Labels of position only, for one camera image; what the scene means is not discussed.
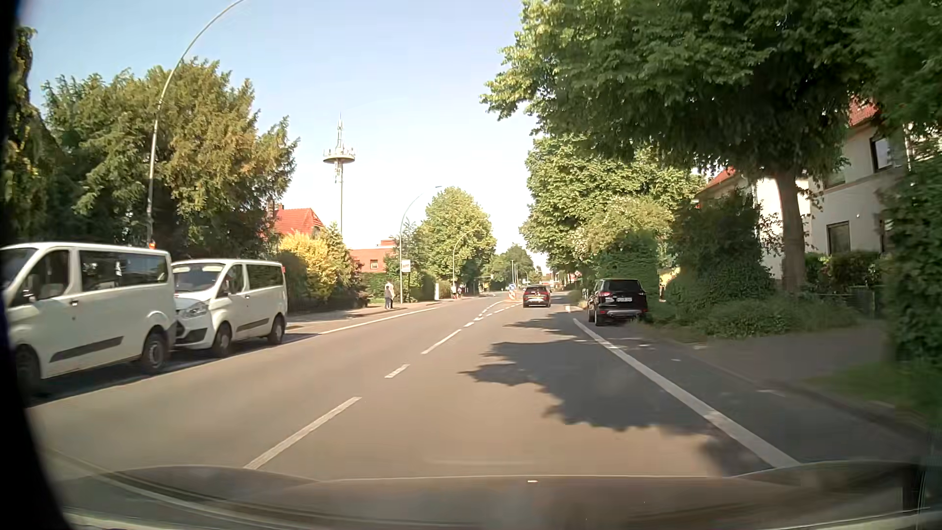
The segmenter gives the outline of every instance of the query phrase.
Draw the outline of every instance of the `white minivan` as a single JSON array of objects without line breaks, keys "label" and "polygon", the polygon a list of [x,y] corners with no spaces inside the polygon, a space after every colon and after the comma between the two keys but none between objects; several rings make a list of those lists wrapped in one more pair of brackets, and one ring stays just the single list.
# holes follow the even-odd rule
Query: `white minivan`
[{"label": "white minivan", "polygon": [[159,372],[173,345],[170,254],[73,242],[0,249],[21,384],[128,360]]},{"label": "white minivan", "polygon": [[176,345],[228,356],[233,340],[281,344],[288,311],[284,267],[259,259],[190,259],[172,264]]}]

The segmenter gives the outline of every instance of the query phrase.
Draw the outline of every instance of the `van wheel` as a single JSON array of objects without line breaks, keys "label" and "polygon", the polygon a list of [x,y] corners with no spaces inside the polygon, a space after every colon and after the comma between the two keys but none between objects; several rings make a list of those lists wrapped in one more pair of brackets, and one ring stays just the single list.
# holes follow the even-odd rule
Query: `van wheel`
[{"label": "van wheel", "polygon": [[268,332],[268,344],[277,346],[284,339],[284,317],[275,315],[275,322],[271,323],[271,331]]},{"label": "van wheel", "polygon": [[26,346],[16,349],[16,380],[24,398],[42,394],[40,362]]},{"label": "van wheel", "polygon": [[160,333],[152,331],[144,341],[144,350],[140,353],[138,365],[144,373],[160,373],[167,365],[168,357],[167,342]]},{"label": "van wheel", "polygon": [[216,338],[213,340],[213,346],[210,351],[213,356],[226,357],[232,352],[233,330],[229,323],[222,323],[219,330],[216,331]]}]

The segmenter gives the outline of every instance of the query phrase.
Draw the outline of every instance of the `parked car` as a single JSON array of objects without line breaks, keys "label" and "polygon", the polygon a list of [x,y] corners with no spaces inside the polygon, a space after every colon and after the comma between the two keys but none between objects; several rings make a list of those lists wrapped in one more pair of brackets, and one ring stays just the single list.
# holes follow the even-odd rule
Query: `parked car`
[{"label": "parked car", "polygon": [[531,285],[524,289],[524,307],[549,307],[549,289],[544,285]]},{"label": "parked car", "polygon": [[588,294],[589,322],[605,325],[615,320],[642,319],[647,313],[647,295],[642,283],[628,278],[595,280]]},{"label": "parked car", "polygon": [[164,368],[173,345],[170,254],[75,242],[0,249],[3,300],[25,389],[64,373],[135,360]]},{"label": "parked car", "polygon": [[281,344],[288,311],[284,267],[258,259],[191,259],[173,263],[176,345],[228,356],[234,340],[264,337]]}]

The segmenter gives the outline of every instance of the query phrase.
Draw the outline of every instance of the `road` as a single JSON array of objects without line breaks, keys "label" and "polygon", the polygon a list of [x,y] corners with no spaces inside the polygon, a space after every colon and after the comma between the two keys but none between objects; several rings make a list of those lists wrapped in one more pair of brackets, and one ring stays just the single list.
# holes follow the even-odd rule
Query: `road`
[{"label": "road", "polygon": [[56,479],[170,464],[315,479],[731,475],[910,459],[908,440],[657,341],[503,296],[291,329],[169,373],[76,374],[29,409]]}]

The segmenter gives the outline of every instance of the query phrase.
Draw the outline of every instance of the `pedestrian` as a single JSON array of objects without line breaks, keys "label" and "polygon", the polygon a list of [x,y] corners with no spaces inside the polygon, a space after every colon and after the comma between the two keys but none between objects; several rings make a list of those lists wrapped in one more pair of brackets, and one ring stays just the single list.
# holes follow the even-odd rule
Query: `pedestrian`
[{"label": "pedestrian", "polygon": [[393,308],[393,298],[396,297],[396,288],[393,287],[393,282],[386,281],[386,287],[383,288],[383,294],[386,298],[386,308]]}]

